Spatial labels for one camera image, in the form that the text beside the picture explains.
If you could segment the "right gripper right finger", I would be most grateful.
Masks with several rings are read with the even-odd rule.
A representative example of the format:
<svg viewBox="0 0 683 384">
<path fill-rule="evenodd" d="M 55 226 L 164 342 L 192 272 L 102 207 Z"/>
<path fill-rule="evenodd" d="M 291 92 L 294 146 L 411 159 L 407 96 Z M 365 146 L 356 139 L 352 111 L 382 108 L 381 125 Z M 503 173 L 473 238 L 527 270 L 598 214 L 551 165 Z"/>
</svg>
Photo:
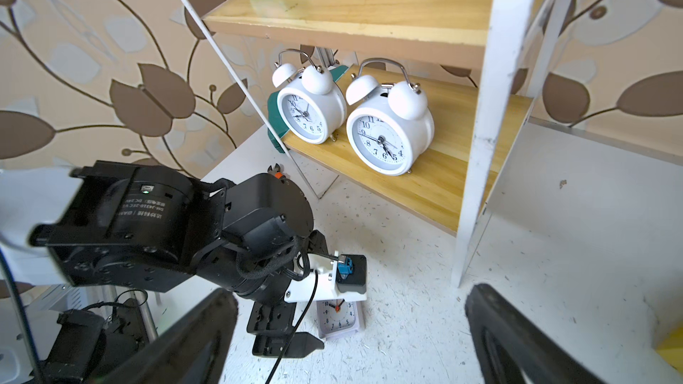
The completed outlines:
<svg viewBox="0 0 683 384">
<path fill-rule="evenodd" d="M 602 382 L 489 284 L 473 286 L 465 314 L 486 383 Z"/>
</svg>

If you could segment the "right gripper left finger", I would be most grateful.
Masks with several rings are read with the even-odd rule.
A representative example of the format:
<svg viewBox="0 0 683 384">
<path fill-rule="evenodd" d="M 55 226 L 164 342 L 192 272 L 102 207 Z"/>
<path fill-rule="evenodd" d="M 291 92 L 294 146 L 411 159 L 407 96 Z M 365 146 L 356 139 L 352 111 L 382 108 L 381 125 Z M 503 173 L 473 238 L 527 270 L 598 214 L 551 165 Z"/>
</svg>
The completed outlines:
<svg viewBox="0 0 683 384">
<path fill-rule="evenodd" d="M 216 289 L 99 383 L 218 383 L 238 321 L 233 294 Z"/>
</svg>

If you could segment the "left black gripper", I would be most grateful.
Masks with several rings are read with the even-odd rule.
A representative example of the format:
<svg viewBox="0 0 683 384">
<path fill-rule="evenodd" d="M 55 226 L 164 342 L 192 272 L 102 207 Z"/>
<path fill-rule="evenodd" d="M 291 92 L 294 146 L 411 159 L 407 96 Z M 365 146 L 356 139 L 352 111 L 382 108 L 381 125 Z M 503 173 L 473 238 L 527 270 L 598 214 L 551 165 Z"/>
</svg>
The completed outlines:
<svg viewBox="0 0 683 384">
<path fill-rule="evenodd" d="M 238 297 L 252 300 L 247 331 L 256 357 L 301 359 L 325 343 L 309 332 L 293 337 L 295 306 L 284 302 L 290 283 L 309 275 L 304 265 L 316 236 L 311 205 L 288 177 L 265 172 L 239 184 L 207 185 L 202 219 L 193 239 L 193 272 Z"/>
</svg>

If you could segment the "white twin-bell alarm clock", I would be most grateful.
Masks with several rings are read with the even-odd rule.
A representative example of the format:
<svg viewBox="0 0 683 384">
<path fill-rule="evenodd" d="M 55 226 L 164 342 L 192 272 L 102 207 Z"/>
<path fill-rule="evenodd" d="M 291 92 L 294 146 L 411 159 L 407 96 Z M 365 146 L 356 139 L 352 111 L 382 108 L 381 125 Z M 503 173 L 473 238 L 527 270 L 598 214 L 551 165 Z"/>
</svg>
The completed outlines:
<svg viewBox="0 0 683 384">
<path fill-rule="evenodd" d="M 304 57 L 309 65 L 299 69 L 285 62 L 286 53 Z M 279 53 L 272 83 L 279 89 L 279 114 L 294 135 L 316 145 L 335 139 L 334 132 L 345 123 L 348 108 L 328 68 L 314 63 L 309 53 L 288 48 Z"/>
<path fill-rule="evenodd" d="M 366 73 L 368 65 L 380 62 L 398 67 L 403 79 L 382 84 Z M 435 136 L 435 121 L 423 87 L 410 79 L 402 64 L 369 58 L 351 76 L 345 99 L 354 108 L 346 121 L 346 133 L 356 155 L 380 174 L 411 172 Z"/>
</svg>

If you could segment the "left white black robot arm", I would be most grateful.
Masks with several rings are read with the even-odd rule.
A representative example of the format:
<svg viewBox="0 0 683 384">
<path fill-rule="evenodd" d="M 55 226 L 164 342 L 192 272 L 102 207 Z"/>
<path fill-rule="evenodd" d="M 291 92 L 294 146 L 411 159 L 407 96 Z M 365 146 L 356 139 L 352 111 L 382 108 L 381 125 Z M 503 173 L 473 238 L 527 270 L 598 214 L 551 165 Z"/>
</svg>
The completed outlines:
<svg viewBox="0 0 683 384">
<path fill-rule="evenodd" d="M 304 358 L 324 348 L 302 332 L 286 302 L 327 245 L 305 195 L 265 172 L 240 182 L 204 182 L 164 166 L 99 161 L 1 179 L 1 229 L 20 227 L 23 245 L 44 248 L 72 286 L 165 293 L 192 277 L 215 289 L 155 340 L 136 323 L 134 302 L 113 302 L 107 324 L 94 306 L 60 314 L 46 359 L 25 340 L 33 383 L 216 383 L 238 321 L 258 356 Z"/>
</svg>

